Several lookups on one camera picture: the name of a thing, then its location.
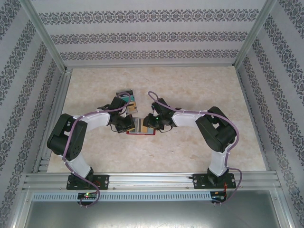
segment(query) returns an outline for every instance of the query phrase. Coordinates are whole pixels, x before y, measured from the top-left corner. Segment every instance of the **marble-pattern surface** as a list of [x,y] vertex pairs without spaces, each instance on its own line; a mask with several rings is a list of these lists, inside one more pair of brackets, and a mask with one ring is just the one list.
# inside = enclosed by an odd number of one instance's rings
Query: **marble-pattern surface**
[[[85,114],[112,101],[116,91],[132,89],[135,117],[151,112],[149,90],[168,105],[186,110],[219,107],[240,131],[228,164],[243,171],[264,171],[265,165],[234,67],[148,67],[74,69],[63,113]],[[206,171],[210,149],[199,129],[173,128],[155,136],[114,133],[100,127],[86,133],[83,157],[95,172]],[[52,154],[48,172],[68,172]]]

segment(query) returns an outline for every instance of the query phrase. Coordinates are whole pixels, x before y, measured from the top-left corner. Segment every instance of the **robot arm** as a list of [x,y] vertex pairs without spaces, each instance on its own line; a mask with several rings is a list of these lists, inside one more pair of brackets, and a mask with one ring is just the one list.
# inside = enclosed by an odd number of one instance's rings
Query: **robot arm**
[[[123,107],[126,102],[118,97],[114,97],[111,104],[99,107],[98,110],[114,110]],[[97,127],[114,125],[118,133],[122,133],[134,128],[132,115],[126,115],[126,108],[121,111],[96,113],[86,116],[76,123],[73,131],[71,142],[66,154],[66,162],[81,177],[91,181],[93,178],[93,169],[85,162],[81,155],[85,134]],[[52,131],[48,141],[47,147],[55,154],[63,156],[65,146],[68,139],[68,134],[74,121],[79,116],[71,116],[62,114],[57,121],[54,130]]]
[[[167,105],[162,98],[159,98],[158,101]],[[144,126],[156,130],[164,130],[165,125],[198,127],[207,145],[211,148],[211,164],[208,168],[209,182],[216,186],[225,178],[228,173],[225,158],[236,137],[235,130],[228,122],[218,117],[191,113],[183,109],[176,109],[179,110],[176,112],[156,102],[152,103],[152,110],[153,114],[149,114],[144,119]],[[226,117],[217,107],[212,107],[207,112]]]

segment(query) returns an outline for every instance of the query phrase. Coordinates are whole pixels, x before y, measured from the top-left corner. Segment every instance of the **mounting plate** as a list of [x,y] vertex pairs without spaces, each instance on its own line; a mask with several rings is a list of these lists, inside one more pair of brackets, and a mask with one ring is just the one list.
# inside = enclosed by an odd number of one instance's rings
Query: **mounting plate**
[[228,173],[224,180],[214,187],[208,180],[208,174],[206,173],[195,173],[192,175],[194,189],[224,189],[225,183],[227,189],[235,189],[237,187],[233,173]]
[[[93,183],[96,184],[99,190],[108,190],[109,186],[109,175],[93,175]],[[69,175],[66,184],[67,190],[94,190],[94,186],[90,185],[89,188],[79,182],[79,178],[75,178],[74,175]]]

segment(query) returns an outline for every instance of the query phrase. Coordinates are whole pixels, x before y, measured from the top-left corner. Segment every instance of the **patterned wallpaper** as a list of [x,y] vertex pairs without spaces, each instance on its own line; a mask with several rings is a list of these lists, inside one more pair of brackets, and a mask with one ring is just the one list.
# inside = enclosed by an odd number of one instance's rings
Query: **patterned wallpaper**
[[17,0],[0,13],[0,228],[8,224],[24,173],[32,172],[61,77]]
[[304,227],[304,7],[280,0],[238,69],[268,166]]
[[73,67],[232,64],[265,0],[32,3],[65,64]]

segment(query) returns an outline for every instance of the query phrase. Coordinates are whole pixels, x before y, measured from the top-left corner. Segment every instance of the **vented metal strip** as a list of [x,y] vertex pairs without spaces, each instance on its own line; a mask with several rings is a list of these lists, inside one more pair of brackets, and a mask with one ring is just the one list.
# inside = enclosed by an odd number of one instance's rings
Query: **vented metal strip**
[[[77,201],[77,192],[34,193],[34,202],[69,202]],[[103,202],[138,202],[138,201],[199,201],[211,200],[209,191],[195,192],[103,192],[99,201]]]

